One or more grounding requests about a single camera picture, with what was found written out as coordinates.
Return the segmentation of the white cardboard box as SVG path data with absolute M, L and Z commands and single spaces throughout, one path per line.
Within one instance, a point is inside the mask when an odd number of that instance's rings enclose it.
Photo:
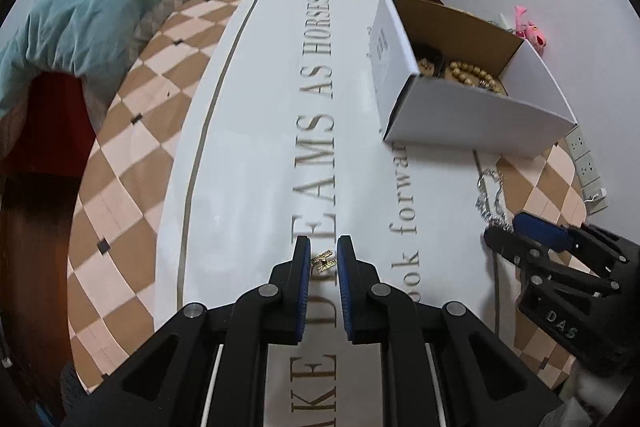
M 434 72 L 412 45 L 442 51 Z M 467 12 L 425 0 L 378 0 L 370 60 L 385 142 L 533 158 L 577 119 L 529 44 Z

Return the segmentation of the pink panther plush toy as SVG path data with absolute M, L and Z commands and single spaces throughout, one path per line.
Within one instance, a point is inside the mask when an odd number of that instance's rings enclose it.
M 547 47 L 547 38 L 544 32 L 531 20 L 526 20 L 527 9 L 525 6 L 514 6 L 514 32 L 518 37 L 526 40 L 540 55 L 544 55 Z

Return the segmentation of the white power strip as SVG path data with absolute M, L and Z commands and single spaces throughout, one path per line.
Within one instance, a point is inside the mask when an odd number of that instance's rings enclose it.
M 568 155 L 572 158 L 575 167 L 587 215 L 592 216 L 608 207 L 608 191 L 602 182 L 600 172 L 591 155 L 591 147 L 579 124 L 565 135 L 564 140 L 568 147 Z

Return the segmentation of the printed checkered table mat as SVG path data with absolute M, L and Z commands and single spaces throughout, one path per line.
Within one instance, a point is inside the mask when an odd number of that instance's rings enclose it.
M 68 324 L 88 391 L 186 303 L 233 303 L 299 236 L 349 235 L 411 298 L 459 300 L 549 387 L 573 358 L 515 309 L 482 244 L 480 196 L 578 225 L 563 139 L 527 158 L 387 143 L 372 77 L 378 0 L 192 0 L 128 72 L 93 145 L 68 253 Z M 376 426 L 375 347 L 346 338 L 334 268 L 314 270 L 296 347 L 269 351 L 270 426 Z

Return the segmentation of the gold H earring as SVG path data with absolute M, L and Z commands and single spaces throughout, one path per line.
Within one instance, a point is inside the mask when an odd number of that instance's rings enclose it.
M 327 251 L 323 251 L 322 254 L 312 257 L 311 265 L 318 273 L 328 271 L 336 265 L 334 252 L 328 249 Z

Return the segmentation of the black smartwatch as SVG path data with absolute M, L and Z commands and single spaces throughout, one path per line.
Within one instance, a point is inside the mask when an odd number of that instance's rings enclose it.
M 436 72 L 445 63 L 442 51 L 427 43 L 415 42 L 412 45 L 412 50 L 418 65 L 427 70 L 433 69 Z

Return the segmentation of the teal blue duvet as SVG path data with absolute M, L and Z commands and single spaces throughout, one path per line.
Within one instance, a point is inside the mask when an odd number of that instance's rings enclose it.
M 84 89 L 90 44 L 105 48 L 98 26 L 107 12 L 106 0 L 38 0 L 1 51 L 1 114 L 13 113 L 43 72 L 71 75 Z

